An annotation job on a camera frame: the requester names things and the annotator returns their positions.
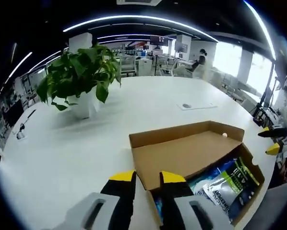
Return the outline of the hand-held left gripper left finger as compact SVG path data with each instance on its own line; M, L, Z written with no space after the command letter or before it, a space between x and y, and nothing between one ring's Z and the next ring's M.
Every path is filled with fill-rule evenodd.
M101 192L89 194L68 211L68 229L127 230L135 188L135 170L111 176Z

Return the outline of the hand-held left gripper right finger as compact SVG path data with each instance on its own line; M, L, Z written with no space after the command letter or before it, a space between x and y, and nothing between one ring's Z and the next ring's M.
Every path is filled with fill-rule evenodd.
M231 224L221 207L203 196L194 195L184 177L162 171L162 230L230 230Z

